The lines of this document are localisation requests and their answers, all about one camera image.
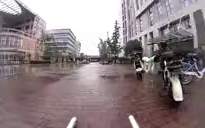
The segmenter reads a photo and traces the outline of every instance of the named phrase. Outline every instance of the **building facade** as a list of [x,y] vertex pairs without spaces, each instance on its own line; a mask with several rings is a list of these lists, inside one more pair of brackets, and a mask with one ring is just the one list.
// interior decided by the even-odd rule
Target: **building facade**
[[0,65],[35,60],[45,27],[45,21],[20,1],[0,1]]
[[79,45],[79,42],[77,43],[76,36],[70,29],[48,30],[47,34],[53,37],[53,43],[55,43],[53,46],[59,53],[76,55],[79,52],[81,45]]
[[171,31],[193,34],[194,47],[205,45],[205,0],[122,0],[124,43],[137,39],[146,55],[148,41]]

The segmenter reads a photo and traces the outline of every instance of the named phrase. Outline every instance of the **person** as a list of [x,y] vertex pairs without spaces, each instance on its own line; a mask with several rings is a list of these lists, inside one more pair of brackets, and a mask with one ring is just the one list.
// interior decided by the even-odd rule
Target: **person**
[[[164,69],[165,69],[163,54],[169,50],[170,49],[168,48],[167,42],[160,42],[159,50],[157,51],[154,62],[160,62],[160,68],[162,71],[164,71]],[[161,90],[161,96],[167,96],[168,95],[168,88],[167,88],[167,84],[165,81],[166,79],[164,78],[164,73],[162,75],[162,79],[163,79],[164,83],[163,83],[163,87]]]
[[140,63],[141,59],[142,59],[142,53],[136,52],[135,53],[135,61],[134,61],[136,69],[142,67],[141,63]]

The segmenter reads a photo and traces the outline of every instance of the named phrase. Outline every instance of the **wet pavement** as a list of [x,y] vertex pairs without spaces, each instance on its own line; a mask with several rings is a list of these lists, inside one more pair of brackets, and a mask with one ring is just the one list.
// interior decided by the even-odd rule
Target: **wet pavement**
[[186,87],[179,108],[159,97],[159,76],[136,79],[132,65],[34,65],[0,71],[0,128],[205,128],[205,78]]

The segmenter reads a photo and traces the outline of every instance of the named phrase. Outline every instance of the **overcast sky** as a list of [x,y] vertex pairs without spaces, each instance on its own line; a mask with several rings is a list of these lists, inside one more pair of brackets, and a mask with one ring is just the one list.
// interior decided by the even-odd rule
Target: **overcast sky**
[[47,29],[70,28],[87,55],[98,55],[99,37],[111,35],[119,19],[119,0],[21,1],[46,21]]

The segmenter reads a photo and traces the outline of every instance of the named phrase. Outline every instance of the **awning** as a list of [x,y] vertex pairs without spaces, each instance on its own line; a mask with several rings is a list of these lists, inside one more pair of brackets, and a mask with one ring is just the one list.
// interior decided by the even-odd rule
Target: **awning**
[[179,31],[170,32],[165,36],[159,36],[150,39],[149,40],[150,43],[148,45],[159,44],[161,42],[175,43],[175,42],[181,42],[187,40],[193,40],[193,34],[186,30],[181,29]]

